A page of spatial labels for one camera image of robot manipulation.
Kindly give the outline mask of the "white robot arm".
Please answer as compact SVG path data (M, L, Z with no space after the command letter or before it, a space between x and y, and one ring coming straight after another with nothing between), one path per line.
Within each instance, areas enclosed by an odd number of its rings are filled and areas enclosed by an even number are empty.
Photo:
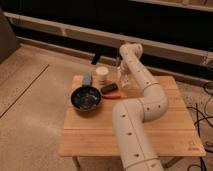
M135 78L142 96L118 101L112 110L112 124L125 171L164 171L144 129L144 123L163 116L168 98L163 87L140 62L141 44L120 47L121 68Z

